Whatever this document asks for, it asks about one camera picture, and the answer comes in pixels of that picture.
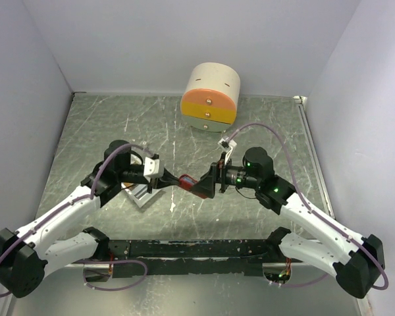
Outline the round three-drawer mini cabinet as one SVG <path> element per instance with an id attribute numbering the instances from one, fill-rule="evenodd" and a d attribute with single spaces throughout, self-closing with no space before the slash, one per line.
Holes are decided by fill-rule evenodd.
<path id="1" fill-rule="evenodd" d="M 199 130 L 223 132 L 236 120 L 239 95 L 240 77 L 233 68 L 201 63 L 193 69 L 182 96 L 182 118 Z"/>

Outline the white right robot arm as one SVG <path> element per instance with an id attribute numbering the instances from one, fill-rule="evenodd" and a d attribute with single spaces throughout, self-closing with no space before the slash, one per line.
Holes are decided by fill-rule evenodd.
<path id="1" fill-rule="evenodd" d="M 277 229 L 267 244 L 267 257 L 285 257 L 308 263 L 334 277 L 349 295 L 362 299 L 375 288 L 384 272 L 382 241 L 345 227 L 298 193 L 289 181 L 275 174 L 273 160 L 262 147 L 248 149 L 242 166 L 232 165 L 227 153 L 212 163 L 209 171 L 190 191 L 202 198 L 213 198 L 215 186 L 254 190 L 256 200 L 280 217 L 300 225 L 316 240 L 306 240 L 285 229 Z"/>

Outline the aluminium frame rail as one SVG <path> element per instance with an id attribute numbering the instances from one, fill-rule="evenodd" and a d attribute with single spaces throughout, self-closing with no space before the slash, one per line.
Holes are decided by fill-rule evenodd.
<path id="1" fill-rule="evenodd" d="M 311 161 L 313 163 L 314 169 L 315 169 L 315 176 L 317 179 L 317 183 L 320 187 L 320 191 L 321 191 L 321 198 L 323 201 L 323 205 L 325 207 L 325 210 L 327 211 L 327 213 L 333 218 L 335 219 L 335 214 L 334 211 L 332 209 L 332 205 L 330 202 L 330 198 L 329 198 L 329 193 L 327 192 L 327 187 L 325 184 L 325 180 L 323 178 L 323 173 L 321 170 L 321 166 L 317 157 L 317 153 L 315 150 L 315 145 L 313 142 L 313 138 L 311 135 L 311 130 L 309 127 L 309 123 L 307 120 L 307 116 L 306 116 L 306 112 L 305 112 L 305 103 L 307 101 L 307 98 L 305 96 L 301 96 L 301 95 L 295 95 L 293 97 L 293 100 L 295 102 L 295 104 L 297 105 L 297 109 L 298 112 L 300 114 L 300 118 L 301 118 L 301 122 L 303 125 L 303 129 L 304 129 L 304 134 L 305 134 L 305 138 L 306 138 L 306 142 L 307 145 L 309 147 L 309 152 L 310 152 L 310 156 L 311 156 Z"/>

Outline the white card tray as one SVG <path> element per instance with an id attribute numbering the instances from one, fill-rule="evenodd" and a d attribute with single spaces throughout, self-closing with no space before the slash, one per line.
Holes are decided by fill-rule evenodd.
<path id="1" fill-rule="evenodd" d="M 122 190 L 139 208 L 150 202 L 160 192 L 158 189 L 152 189 L 152 193 L 149 193 L 145 184 L 129 183 L 122 183 Z"/>

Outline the red card holder wallet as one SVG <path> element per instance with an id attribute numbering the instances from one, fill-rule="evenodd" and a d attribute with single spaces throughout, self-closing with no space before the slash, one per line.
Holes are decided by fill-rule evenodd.
<path id="1" fill-rule="evenodd" d="M 193 179 L 188 174 L 182 174 L 178 178 L 179 187 L 182 188 L 183 190 L 186 190 L 186 191 L 190 191 L 192 189 L 192 187 L 197 183 L 198 183 L 197 180 Z"/>

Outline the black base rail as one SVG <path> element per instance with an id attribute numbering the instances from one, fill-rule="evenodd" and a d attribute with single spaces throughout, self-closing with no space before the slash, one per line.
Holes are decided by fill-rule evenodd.
<path id="1" fill-rule="evenodd" d="M 263 277 L 286 258 L 264 239 L 111 240 L 110 258 L 141 261 L 148 276 L 243 274 Z"/>

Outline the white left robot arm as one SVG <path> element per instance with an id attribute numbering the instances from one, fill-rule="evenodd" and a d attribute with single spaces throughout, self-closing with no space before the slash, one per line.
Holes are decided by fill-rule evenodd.
<path id="1" fill-rule="evenodd" d="M 111 142 L 103 160 L 62 202 L 15 231 L 0 231 L 0 284 L 9 294 L 23 298 L 45 277 L 70 263 L 100 263 L 109 258 L 109 237 L 94 227 L 68 240 L 60 237 L 104 207 L 125 182 L 143 184 L 147 192 L 180 184 L 157 154 L 124 140 Z"/>

